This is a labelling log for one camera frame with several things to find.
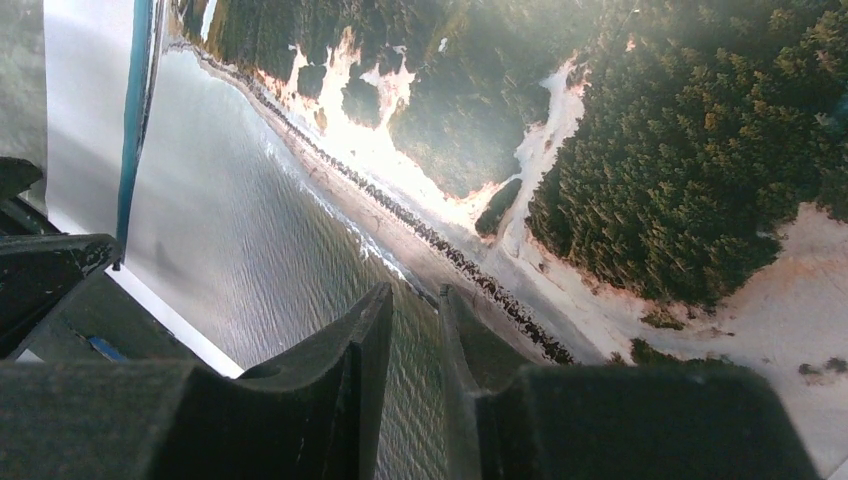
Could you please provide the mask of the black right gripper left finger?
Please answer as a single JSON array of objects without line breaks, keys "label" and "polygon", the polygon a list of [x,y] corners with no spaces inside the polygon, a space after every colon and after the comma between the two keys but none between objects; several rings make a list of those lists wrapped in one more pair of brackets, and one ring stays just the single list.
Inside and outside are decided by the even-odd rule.
[{"label": "black right gripper left finger", "polygon": [[5,363],[5,479],[370,479],[393,291],[228,378],[190,361]]}]

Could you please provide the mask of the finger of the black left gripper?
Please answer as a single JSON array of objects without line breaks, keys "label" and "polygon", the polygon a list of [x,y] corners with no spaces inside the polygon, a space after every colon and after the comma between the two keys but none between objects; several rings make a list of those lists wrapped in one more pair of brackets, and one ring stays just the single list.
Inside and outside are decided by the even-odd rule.
[{"label": "finger of the black left gripper", "polygon": [[1,238],[1,356],[17,358],[43,322],[122,254],[108,234]]},{"label": "finger of the black left gripper", "polygon": [[1,157],[1,200],[11,199],[43,179],[43,171],[32,162],[16,157]]}]

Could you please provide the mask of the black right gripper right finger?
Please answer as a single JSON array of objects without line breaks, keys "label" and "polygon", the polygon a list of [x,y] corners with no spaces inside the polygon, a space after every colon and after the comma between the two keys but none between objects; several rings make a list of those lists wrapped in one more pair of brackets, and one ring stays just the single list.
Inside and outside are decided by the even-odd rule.
[{"label": "black right gripper right finger", "polygon": [[814,479],[782,403],[734,366],[539,365],[439,294],[452,479]]}]

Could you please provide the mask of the coastal landscape photo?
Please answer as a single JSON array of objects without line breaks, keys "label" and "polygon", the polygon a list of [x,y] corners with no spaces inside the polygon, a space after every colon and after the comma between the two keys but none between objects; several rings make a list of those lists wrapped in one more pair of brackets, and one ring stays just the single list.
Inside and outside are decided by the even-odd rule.
[{"label": "coastal landscape photo", "polygon": [[[382,479],[446,475],[436,371],[436,296],[466,278],[392,214],[326,167],[262,105],[274,81],[247,85],[194,40],[176,1],[162,19],[156,87],[130,217],[130,265],[242,370],[315,332],[376,281],[395,291],[378,451]],[[776,388],[826,479],[847,475],[847,226],[810,202],[776,230],[776,259],[714,316],[680,330],[645,323],[654,306],[591,283],[524,225],[534,188],[582,114],[570,64],[543,80],[547,121],[509,142],[510,176],[455,199],[399,153],[385,125],[342,109],[357,61],[344,33],[322,96],[342,158],[505,287],[578,361],[627,356],[636,339],[681,360],[729,361]]]}]

